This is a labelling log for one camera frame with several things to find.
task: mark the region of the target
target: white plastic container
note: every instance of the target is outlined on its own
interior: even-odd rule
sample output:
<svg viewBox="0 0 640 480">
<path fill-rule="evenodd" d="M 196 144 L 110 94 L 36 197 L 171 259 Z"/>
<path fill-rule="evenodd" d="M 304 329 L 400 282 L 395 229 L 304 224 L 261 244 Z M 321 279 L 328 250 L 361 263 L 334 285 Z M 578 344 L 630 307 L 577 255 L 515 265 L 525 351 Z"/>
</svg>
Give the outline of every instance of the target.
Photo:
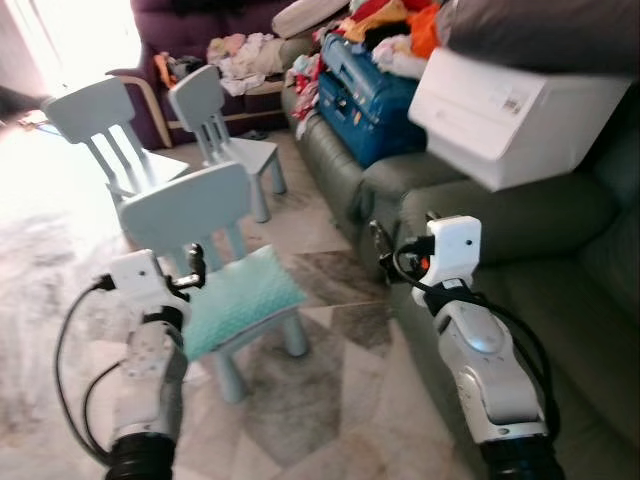
<svg viewBox="0 0 640 480">
<path fill-rule="evenodd" d="M 280 37 L 291 38 L 318 25 L 348 4 L 349 0 L 297 0 L 273 17 L 271 28 Z"/>
<path fill-rule="evenodd" d="M 630 85 L 540 75 L 438 48 L 409 108 L 427 149 L 492 191 L 572 171 Z"/>
</svg>

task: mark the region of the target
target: wooden chair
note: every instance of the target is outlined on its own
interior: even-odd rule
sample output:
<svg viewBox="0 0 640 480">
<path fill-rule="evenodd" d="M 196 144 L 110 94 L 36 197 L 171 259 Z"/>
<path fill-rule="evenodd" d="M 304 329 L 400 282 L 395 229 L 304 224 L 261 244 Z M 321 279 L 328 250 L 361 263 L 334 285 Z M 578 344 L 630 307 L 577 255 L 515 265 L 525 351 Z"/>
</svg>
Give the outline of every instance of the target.
<svg viewBox="0 0 640 480">
<path fill-rule="evenodd" d="M 116 211 L 123 199 L 162 185 L 189 169 L 187 163 L 142 148 L 129 124 L 134 116 L 131 100 L 116 77 L 47 100 L 41 108 L 69 143 L 85 144 L 98 161 Z"/>
<path fill-rule="evenodd" d="M 307 351 L 297 305 L 305 296 L 280 266 L 271 247 L 247 255 L 238 220 L 250 212 L 249 179 L 235 162 L 209 167 L 125 201 L 120 216 L 129 235 L 156 255 L 189 273 L 184 247 L 204 249 L 211 273 L 192 296 L 192 317 L 185 332 L 190 360 L 213 353 L 226 401 L 236 403 L 245 386 L 233 354 L 265 331 L 282 327 L 292 356 Z M 223 266 L 211 241 L 224 230 L 236 261 Z"/>
<path fill-rule="evenodd" d="M 271 167 L 273 192 L 287 191 L 278 160 L 278 146 L 229 136 L 220 112 L 224 93 L 217 69 L 206 66 L 193 72 L 169 91 L 169 101 L 184 129 L 195 134 L 205 166 L 234 161 L 245 167 L 251 181 L 255 219 L 257 222 L 268 221 L 271 216 L 260 184 L 260 176 L 267 167 Z"/>
</svg>

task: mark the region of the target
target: tiled floor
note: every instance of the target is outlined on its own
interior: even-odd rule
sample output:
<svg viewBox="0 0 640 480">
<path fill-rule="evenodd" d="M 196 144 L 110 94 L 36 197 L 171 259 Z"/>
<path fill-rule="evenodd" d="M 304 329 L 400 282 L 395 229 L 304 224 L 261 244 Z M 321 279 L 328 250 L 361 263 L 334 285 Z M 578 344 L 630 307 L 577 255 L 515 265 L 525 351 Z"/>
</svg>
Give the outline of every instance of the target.
<svg viewBox="0 0 640 480">
<path fill-rule="evenodd" d="M 283 353 L 266 335 L 238 355 L 251 394 L 225 404 L 208 369 L 184 385 L 177 480 L 365 480 L 466 478 L 385 304 L 331 224 L 287 132 L 271 139 L 289 192 L 270 196 L 272 220 L 251 218 L 251 249 L 272 243 L 309 301 L 312 351 Z M 195 145 L 168 152 L 199 161 Z M 41 132 L 0 130 L 0 472 L 2 478 L 99 478 L 75 445 L 53 392 L 51 359 L 65 309 L 109 261 L 126 252 L 92 160 Z M 78 312 L 65 351 L 64 383 L 77 402 L 86 382 L 121 355 L 128 312 L 117 294 L 96 294 Z M 96 392 L 92 423 L 108 441 L 117 375 Z"/>
</svg>

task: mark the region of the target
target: wall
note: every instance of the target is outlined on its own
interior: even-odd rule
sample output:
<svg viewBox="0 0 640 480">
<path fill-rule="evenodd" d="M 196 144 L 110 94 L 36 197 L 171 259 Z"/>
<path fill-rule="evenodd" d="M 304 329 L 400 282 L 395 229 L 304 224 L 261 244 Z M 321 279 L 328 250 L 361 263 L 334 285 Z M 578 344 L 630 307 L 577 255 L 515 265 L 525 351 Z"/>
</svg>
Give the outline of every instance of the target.
<svg viewBox="0 0 640 480">
<path fill-rule="evenodd" d="M 0 0 L 0 86 L 33 97 L 48 93 L 6 0 Z"/>
</svg>

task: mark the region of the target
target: blue suitcase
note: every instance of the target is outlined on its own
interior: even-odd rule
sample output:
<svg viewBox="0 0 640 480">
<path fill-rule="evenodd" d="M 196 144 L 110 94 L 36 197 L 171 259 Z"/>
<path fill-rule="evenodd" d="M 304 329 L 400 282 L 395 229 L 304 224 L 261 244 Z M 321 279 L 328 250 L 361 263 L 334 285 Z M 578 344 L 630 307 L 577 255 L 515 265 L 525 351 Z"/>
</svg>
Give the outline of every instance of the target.
<svg viewBox="0 0 640 480">
<path fill-rule="evenodd" d="M 382 73 L 368 53 L 329 35 L 322 58 L 331 69 L 319 78 L 318 110 L 366 168 L 390 155 L 424 151 L 426 135 L 407 112 L 418 82 Z"/>
</svg>

